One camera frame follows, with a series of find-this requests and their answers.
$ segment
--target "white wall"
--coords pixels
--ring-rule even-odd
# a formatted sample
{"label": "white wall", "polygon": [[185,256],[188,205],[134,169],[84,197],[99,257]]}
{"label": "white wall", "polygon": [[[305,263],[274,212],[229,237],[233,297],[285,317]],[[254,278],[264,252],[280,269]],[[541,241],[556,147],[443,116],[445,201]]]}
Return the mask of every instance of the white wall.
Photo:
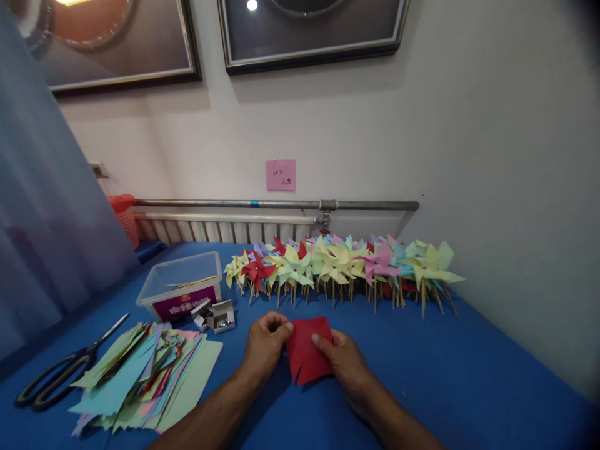
{"label": "white wall", "polygon": [[[412,0],[394,57],[235,78],[192,3],[203,83],[62,102],[113,192],[419,200],[402,237],[447,240],[459,292],[598,393],[600,78],[566,1]],[[297,159],[295,193],[266,192],[267,158]]]}

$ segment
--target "blue table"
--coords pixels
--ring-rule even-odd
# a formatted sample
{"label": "blue table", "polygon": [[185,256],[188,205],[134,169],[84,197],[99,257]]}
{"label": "blue table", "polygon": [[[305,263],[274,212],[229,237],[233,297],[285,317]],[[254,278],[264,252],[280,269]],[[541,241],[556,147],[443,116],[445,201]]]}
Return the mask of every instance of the blue table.
{"label": "blue table", "polygon": [[[111,436],[91,429],[78,440],[70,437],[77,416],[67,412],[81,392],[73,392],[54,408],[35,413],[13,407],[13,399],[26,382],[64,355],[93,342],[123,314],[131,317],[123,333],[138,321],[151,320],[135,300],[152,264],[217,251],[224,267],[235,244],[185,243],[170,247],[150,264],[140,267],[118,286],[75,314],[58,337],[40,339],[38,351],[18,372],[0,385],[2,448],[18,449],[143,449],[156,438],[154,431],[131,430]],[[224,280],[223,298],[232,298],[237,329],[209,339],[224,347],[202,398],[226,380],[242,360],[251,323],[276,307],[276,302],[248,298],[230,290]],[[353,304],[339,304],[321,295],[294,310],[284,302],[280,312],[290,320],[327,316],[333,328],[350,334],[359,344],[375,375],[399,400],[450,449],[563,449],[583,448],[598,410],[506,337],[464,301],[455,300],[460,317],[449,309],[442,316],[429,305],[426,320],[421,307],[407,302],[405,310],[392,311],[381,302],[377,316],[373,305],[358,296]],[[194,329],[187,321],[179,328]],[[102,345],[114,342],[117,332]],[[376,438],[347,407],[333,378],[310,386],[291,382],[289,365],[281,360],[274,376],[251,409],[232,448],[378,448]]]}

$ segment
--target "stack of colored paper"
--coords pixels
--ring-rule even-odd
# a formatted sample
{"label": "stack of colored paper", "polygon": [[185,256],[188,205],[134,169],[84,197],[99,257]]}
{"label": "stack of colored paper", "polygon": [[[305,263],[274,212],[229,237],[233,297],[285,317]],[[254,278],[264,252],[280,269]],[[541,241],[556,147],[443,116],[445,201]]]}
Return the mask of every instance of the stack of colored paper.
{"label": "stack of colored paper", "polygon": [[72,435],[88,425],[164,432],[198,404],[222,347],[168,323],[138,324],[72,384],[84,389],[69,409],[81,414]]}

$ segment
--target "picture frame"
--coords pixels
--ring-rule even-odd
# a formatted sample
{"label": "picture frame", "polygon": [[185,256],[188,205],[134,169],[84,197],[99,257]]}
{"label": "picture frame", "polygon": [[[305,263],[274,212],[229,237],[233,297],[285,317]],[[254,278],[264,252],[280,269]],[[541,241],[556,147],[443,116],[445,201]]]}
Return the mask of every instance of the picture frame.
{"label": "picture frame", "polygon": [[410,0],[217,3],[225,67],[231,76],[394,54]]}
{"label": "picture frame", "polygon": [[202,79],[189,0],[8,5],[57,98]]}

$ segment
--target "blue curtain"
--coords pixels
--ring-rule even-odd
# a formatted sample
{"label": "blue curtain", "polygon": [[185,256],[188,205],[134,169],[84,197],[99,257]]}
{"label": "blue curtain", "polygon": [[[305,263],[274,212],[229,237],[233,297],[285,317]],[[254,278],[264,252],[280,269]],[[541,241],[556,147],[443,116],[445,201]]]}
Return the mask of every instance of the blue curtain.
{"label": "blue curtain", "polygon": [[137,265],[0,2],[0,359]]}

